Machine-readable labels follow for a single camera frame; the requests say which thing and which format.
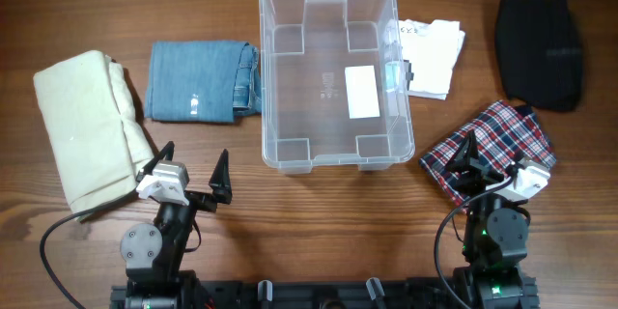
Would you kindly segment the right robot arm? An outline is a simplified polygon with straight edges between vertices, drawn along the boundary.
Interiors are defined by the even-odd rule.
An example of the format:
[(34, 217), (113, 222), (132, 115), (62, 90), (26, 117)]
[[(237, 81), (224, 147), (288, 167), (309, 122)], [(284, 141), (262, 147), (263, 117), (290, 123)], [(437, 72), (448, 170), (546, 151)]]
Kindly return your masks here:
[(474, 131), (466, 134), (446, 170), (458, 173), (455, 188), (467, 198), (448, 215), (466, 210), (463, 256), (445, 289), (462, 308), (532, 309), (540, 306), (536, 280), (525, 276), (530, 215), (520, 203), (498, 193), (513, 183), (518, 165), (501, 174), (481, 163)]

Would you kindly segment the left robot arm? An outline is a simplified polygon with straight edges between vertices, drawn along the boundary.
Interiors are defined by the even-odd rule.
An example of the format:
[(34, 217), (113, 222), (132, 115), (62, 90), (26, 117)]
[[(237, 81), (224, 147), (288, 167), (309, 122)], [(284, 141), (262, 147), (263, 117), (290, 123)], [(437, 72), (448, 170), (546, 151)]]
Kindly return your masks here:
[(159, 208), (151, 223), (129, 228), (120, 251), (126, 262), (127, 283), (114, 287), (112, 308), (213, 308), (212, 296), (193, 270), (182, 270), (183, 256), (194, 252), (187, 242), (198, 232), (198, 211), (216, 212), (229, 205), (233, 192), (229, 152), (224, 150), (211, 174), (211, 192), (188, 190), (186, 166), (173, 160), (174, 143), (168, 142), (137, 175), (138, 197), (152, 199)]

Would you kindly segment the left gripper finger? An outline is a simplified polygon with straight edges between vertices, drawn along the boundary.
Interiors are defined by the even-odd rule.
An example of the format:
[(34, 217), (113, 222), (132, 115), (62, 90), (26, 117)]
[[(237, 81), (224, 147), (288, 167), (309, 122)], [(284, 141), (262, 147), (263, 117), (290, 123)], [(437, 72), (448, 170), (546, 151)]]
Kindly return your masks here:
[(158, 154), (146, 163), (137, 173), (136, 179), (143, 180), (147, 175), (150, 175), (157, 164), (162, 160), (172, 160), (174, 155), (175, 144), (169, 141)]
[(209, 187), (215, 191), (231, 191), (231, 181), (229, 174), (229, 152), (224, 149), (217, 160), (214, 170), (209, 180)]

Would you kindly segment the blue denim jeans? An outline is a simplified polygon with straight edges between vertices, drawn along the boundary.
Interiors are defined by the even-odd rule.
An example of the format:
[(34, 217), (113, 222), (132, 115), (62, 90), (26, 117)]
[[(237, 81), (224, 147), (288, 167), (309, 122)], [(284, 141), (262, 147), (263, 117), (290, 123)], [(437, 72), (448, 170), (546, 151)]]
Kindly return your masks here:
[(262, 111), (259, 50), (249, 42), (155, 42), (145, 116), (232, 123)]

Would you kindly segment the cream cloth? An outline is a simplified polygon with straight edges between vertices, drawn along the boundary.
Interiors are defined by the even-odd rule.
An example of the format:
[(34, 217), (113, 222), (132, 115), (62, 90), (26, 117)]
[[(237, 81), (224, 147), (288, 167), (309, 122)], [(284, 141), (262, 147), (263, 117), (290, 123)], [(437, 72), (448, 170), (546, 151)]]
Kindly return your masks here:
[(123, 66), (91, 50), (37, 72), (33, 81), (70, 210), (128, 195), (154, 154)]

